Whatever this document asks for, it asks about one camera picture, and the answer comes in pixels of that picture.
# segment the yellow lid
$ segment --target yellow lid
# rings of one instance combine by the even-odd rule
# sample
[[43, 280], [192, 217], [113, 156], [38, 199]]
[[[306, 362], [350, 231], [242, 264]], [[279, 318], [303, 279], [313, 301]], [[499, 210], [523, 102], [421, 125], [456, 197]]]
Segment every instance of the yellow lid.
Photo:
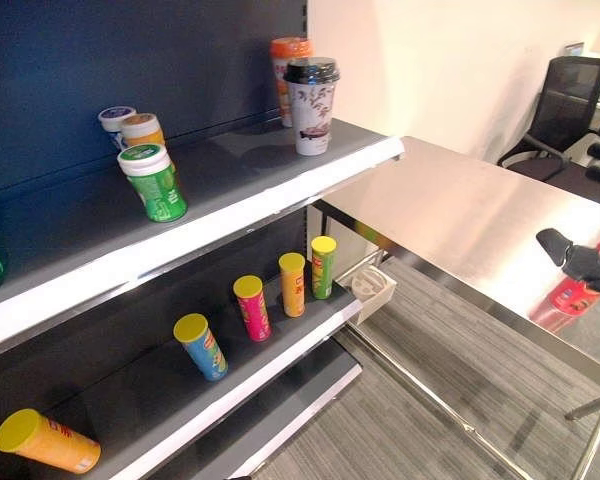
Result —
[[316, 237], [311, 240], [311, 249], [318, 253], [331, 253], [336, 249], [336, 241], [331, 237]]
[[284, 272], [297, 272], [304, 268], [304, 257], [299, 253], [285, 253], [278, 259], [278, 265]]
[[209, 323], [200, 313], [190, 313], [176, 322], [173, 336], [181, 343], [191, 343], [198, 340], [206, 332]]
[[18, 410], [0, 425], [0, 451], [16, 452], [33, 437], [42, 416], [32, 408]]
[[233, 293], [240, 298], [255, 297], [262, 291], [262, 280], [255, 275], [245, 275], [233, 282]]

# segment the white lid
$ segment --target white lid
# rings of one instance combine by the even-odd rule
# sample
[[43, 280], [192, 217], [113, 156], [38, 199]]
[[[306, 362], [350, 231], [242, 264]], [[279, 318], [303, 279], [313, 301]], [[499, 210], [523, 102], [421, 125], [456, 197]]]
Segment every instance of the white lid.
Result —
[[160, 122], [158, 122], [158, 117], [153, 113], [131, 115], [120, 125], [120, 131], [125, 138], [144, 137], [158, 130], [160, 130]]
[[122, 171], [130, 177], [144, 177], [161, 172], [171, 165], [171, 158], [164, 145], [142, 143], [118, 154]]
[[98, 120], [106, 132], [119, 132], [122, 121], [135, 114], [135, 108], [121, 105], [105, 108], [98, 114]]

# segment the pink chip can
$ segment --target pink chip can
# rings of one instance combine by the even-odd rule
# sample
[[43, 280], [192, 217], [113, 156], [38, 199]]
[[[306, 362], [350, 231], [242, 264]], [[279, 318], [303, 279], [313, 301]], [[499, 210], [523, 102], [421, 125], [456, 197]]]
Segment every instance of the pink chip can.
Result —
[[262, 293], [262, 280], [255, 275], [240, 277], [233, 283], [233, 293], [238, 297], [249, 338], [254, 342], [262, 342], [269, 338], [271, 326]]

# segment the store shelf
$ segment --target store shelf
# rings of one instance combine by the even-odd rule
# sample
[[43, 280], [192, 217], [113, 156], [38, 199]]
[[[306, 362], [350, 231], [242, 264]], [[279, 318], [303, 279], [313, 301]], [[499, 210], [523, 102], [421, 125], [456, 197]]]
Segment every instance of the store shelf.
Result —
[[403, 151], [335, 120], [329, 150], [295, 153], [278, 121], [169, 147], [189, 211], [148, 221], [117, 166], [0, 206], [0, 353], [315, 201]]
[[150, 480], [249, 475], [361, 372], [337, 342], [323, 343]]
[[[50, 412], [51, 418], [97, 439], [102, 457], [85, 480], [142, 478], [328, 338], [361, 308], [334, 285], [327, 300], [307, 294], [300, 318], [279, 305], [279, 278], [265, 285], [272, 336], [251, 342], [237, 305], [210, 318], [229, 363], [218, 382], [207, 382], [187, 353], [171, 341], [138, 358]], [[13, 455], [0, 455], [0, 476], [22, 462], [23, 478], [66, 479], [62, 472]]]

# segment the metal table frame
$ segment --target metal table frame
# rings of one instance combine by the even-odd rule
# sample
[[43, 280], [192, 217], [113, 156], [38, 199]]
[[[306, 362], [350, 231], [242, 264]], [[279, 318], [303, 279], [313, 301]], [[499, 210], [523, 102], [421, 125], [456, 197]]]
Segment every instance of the metal table frame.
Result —
[[[416, 270], [427, 275], [429, 278], [436, 282], [444, 285], [450, 291], [456, 293], [463, 299], [476, 305], [483, 311], [491, 314], [496, 319], [505, 323], [509, 327], [513, 328], [517, 332], [521, 333], [524, 331], [524, 336], [539, 345], [540, 347], [553, 354], [569, 366], [579, 370], [587, 377], [596, 381], [600, 384], [600, 364], [595, 362], [593, 359], [588, 357], [586, 354], [577, 350], [565, 349], [565, 342], [550, 334], [549, 332], [542, 329], [540, 326], [535, 325], [528, 319], [514, 313], [507, 309], [503, 305], [491, 300], [484, 294], [473, 289], [469, 285], [466, 285], [454, 276], [442, 271], [432, 263], [424, 260], [413, 252], [405, 249], [397, 243], [391, 241], [380, 232], [377, 232], [370, 228], [368, 225], [361, 223], [355, 218], [349, 216], [347, 213], [342, 212], [338, 208], [328, 203], [328, 198], [325, 200], [318, 200], [313, 204], [322, 213], [322, 233], [327, 234], [327, 218], [332, 218], [349, 228], [350, 230], [361, 235], [366, 240], [374, 243], [380, 249], [375, 253], [365, 257], [357, 265], [343, 273], [339, 278], [344, 278], [351, 271], [363, 263], [370, 261], [375, 264], [379, 264], [382, 256], [385, 252], [400, 258]], [[411, 388], [422, 395], [423, 398], [431, 402], [436, 408], [440, 409], [450, 420], [459, 426], [462, 431], [481, 449], [487, 452], [495, 460], [500, 462], [507, 470], [514, 474], [517, 478], [524, 480], [533, 480], [525, 470], [511, 460], [507, 455], [501, 452], [494, 444], [485, 439], [477, 430], [477, 428], [471, 425], [465, 420], [456, 410], [448, 405], [443, 399], [441, 399], [435, 392], [433, 392], [426, 384], [420, 381], [414, 374], [412, 374], [404, 365], [392, 357], [382, 346], [378, 345], [368, 335], [366, 335], [360, 328], [353, 324], [348, 324], [347, 330], [349, 335], [354, 338], [358, 343], [369, 350], [376, 358], [380, 360], [380, 364], [389, 371], [394, 377], [403, 382], [407, 387]], [[565, 414], [565, 419], [569, 421], [575, 421], [588, 415], [600, 412], [600, 398], [595, 399], [586, 405], [578, 407]], [[589, 440], [586, 444], [584, 452], [582, 453], [574, 471], [571, 476], [572, 480], [583, 479], [589, 471], [593, 462], [594, 456], [600, 447], [600, 414], [598, 421], [591, 432]]]

